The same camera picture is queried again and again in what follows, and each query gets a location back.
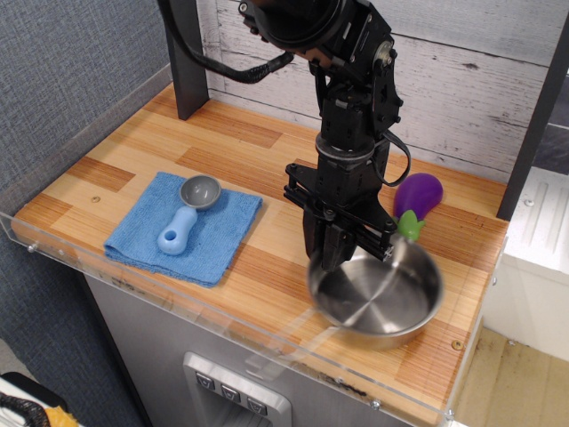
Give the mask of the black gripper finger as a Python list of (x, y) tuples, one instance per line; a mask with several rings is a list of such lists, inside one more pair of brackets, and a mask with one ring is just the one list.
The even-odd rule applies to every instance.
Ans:
[(306, 255), (309, 259), (320, 253), (324, 246), (327, 221), (316, 213), (305, 211), (303, 213), (303, 234)]
[(346, 230), (336, 223), (325, 227), (325, 239), (322, 248), (322, 269), (326, 272), (336, 270), (349, 260), (357, 247), (357, 241), (351, 230)]

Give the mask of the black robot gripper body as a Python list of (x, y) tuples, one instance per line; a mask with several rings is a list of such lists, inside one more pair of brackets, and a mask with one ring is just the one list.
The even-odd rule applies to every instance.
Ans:
[(284, 196), (305, 211), (351, 230), (357, 247), (381, 261), (393, 253), (396, 226), (381, 206), (379, 192), (384, 183), (378, 176), (387, 167), (386, 153), (374, 154), (359, 163), (337, 161), (321, 154), (317, 168), (298, 163), (285, 171), (289, 182)]

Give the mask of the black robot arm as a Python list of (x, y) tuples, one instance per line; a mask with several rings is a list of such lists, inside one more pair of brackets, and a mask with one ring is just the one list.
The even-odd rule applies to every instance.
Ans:
[(305, 59), (315, 78), (321, 129), (316, 167), (289, 164), (284, 194), (303, 209), (308, 257), (326, 271), (357, 248), (385, 260), (396, 226), (378, 195), (400, 119), (391, 29), (367, 1), (243, 1), (244, 23)]

